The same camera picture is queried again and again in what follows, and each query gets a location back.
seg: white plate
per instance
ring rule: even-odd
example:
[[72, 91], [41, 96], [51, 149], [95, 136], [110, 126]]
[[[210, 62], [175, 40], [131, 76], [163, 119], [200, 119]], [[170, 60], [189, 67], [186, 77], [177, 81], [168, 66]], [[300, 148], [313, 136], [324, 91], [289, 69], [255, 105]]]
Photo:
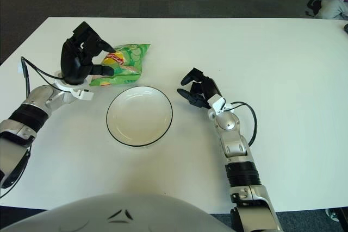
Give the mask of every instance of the white plate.
[[145, 146], [159, 140], [169, 129], [173, 109], [161, 91], [138, 86], [120, 93], [107, 112], [111, 135], [129, 146]]

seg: robotic hand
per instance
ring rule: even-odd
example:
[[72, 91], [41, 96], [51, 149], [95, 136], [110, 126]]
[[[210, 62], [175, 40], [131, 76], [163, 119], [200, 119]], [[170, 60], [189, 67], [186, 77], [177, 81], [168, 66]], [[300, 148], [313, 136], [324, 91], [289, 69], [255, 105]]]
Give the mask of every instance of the robotic hand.
[[[178, 89], [178, 93], [190, 104], [204, 107], [208, 110], [208, 117], [214, 122], [219, 136], [220, 145], [225, 156], [225, 169], [230, 184], [230, 195], [236, 207], [231, 210], [233, 229], [237, 232], [281, 231], [281, 225], [271, 204], [266, 187], [261, 185], [259, 174], [254, 164], [250, 145], [240, 134], [240, 121], [232, 113], [232, 104], [226, 103], [215, 82], [204, 76], [201, 71], [193, 68], [181, 81], [186, 85], [191, 81], [190, 92]], [[252, 108], [247, 105], [254, 116]]]
[[54, 110], [76, 99], [92, 99], [93, 93], [86, 90], [86, 77], [114, 74], [111, 67], [92, 63], [92, 58], [102, 50], [115, 52], [82, 22], [63, 44], [61, 72], [55, 74], [55, 83], [34, 89], [21, 106], [0, 123], [0, 188], [8, 188], [22, 174], [30, 157], [31, 144]]

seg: plastic bag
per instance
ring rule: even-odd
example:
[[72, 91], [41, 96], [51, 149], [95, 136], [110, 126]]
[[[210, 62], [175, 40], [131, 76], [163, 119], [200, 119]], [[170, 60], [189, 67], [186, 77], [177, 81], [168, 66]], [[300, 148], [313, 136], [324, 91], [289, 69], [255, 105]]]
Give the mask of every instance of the plastic bag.
[[108, 53], [102, 65], [114, 69], [113, 76], [93, 76], [90, 86], [128, 84], [138, 80], [142, 71], [142, 60], [150, 45], [129, 44], [116, 46], [115, 53]]

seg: black ring segment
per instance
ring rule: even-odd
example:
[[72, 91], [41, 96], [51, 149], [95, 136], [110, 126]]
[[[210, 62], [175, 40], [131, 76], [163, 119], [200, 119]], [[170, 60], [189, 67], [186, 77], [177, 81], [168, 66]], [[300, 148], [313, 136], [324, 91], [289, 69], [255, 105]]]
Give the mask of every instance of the black ring segment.
[[225, 165], [231, 187], [261, 185], [259, 173], [254, 162], [236, 162]]

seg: white bracket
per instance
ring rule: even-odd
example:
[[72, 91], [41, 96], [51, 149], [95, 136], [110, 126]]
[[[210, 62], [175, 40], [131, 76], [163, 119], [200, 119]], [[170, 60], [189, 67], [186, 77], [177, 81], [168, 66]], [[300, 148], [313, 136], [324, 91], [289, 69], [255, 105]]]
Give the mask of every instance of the white bracket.
[[[55, 73], [55, 75], [61, 77], [61, 72], [58, 71]], [[79, 100], [90, 101], [93, 99], [94, 93], [86, 90], [86, 88], [89, 86], [87, 79], [85, 79], [83, 83], [79, 85], [70, 85], [63, 80], [56, 79], [55, 84], [58, 88], [66, 92], [70, 92], [73, 97]]]
[[226, 100], [220, 95], [214, 95], [208, 100], [211, 109], [208, 110], [209, 119], [213, 120], [215, 116], [219, 115], [223, 111], [230, 110], [232, 105], [227, 103]]

